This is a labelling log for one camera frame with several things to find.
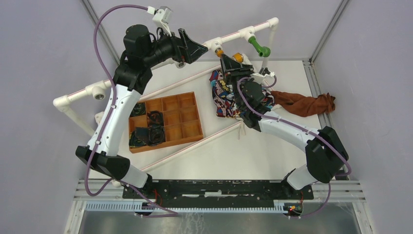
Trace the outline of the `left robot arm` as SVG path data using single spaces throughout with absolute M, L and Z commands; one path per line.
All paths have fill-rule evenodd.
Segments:
M 133 107 L 152 78 L 152 67 L 167 59 L 191 64 L 208 51 L 206 46 L 191 40 L 184 29 L 178 32 L 178 37 L 171 34 L 157 39 L 141 24 L 126 30 L 123 38 L 125 51 L 114 72 L 114 88 L 103 119 L 87 145 L 78 146 L 75 152 L 89 168 L 134 186 L 141 198 L 152 195 L 153 185 L 147 182 L 149 174 L 117 154 L 122 127 L 127 124 Z

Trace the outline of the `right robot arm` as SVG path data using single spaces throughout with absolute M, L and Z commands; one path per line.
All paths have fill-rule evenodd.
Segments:
M 234 101 L 244 124 L 279 137 L 305 153 L 306 163 L 293 169 L 282 181 L 284 197 L 294 199 L 301 189 L 315 182 L 329 183 L 348 165 L 348 154 L 333 128 L 315 129 L 294 123 L 262 103 L 265 97 L 262 82 L 268 77 L 276 79 L 274 72 L 263 68 L 256 73 L 253 65 L 225 54 L 221 55 L 220 64 L 225 83 L 233 87 Z

